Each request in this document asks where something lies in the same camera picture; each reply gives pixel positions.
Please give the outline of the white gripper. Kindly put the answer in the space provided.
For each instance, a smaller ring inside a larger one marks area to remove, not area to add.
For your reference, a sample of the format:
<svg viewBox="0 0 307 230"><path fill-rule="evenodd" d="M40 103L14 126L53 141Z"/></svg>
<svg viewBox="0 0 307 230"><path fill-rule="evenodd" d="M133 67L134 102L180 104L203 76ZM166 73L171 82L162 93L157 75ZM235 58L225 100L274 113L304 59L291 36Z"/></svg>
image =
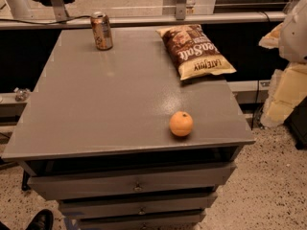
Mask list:
<svg viewBox="0 0 307 230"><path fill-rule="evenodd" d="M280 23L263 36L259 46L279 46L279 55L288 60L285 70L275 70L265 100L260 123L277 127L307 97L307 0L299 0Z"/></svg>

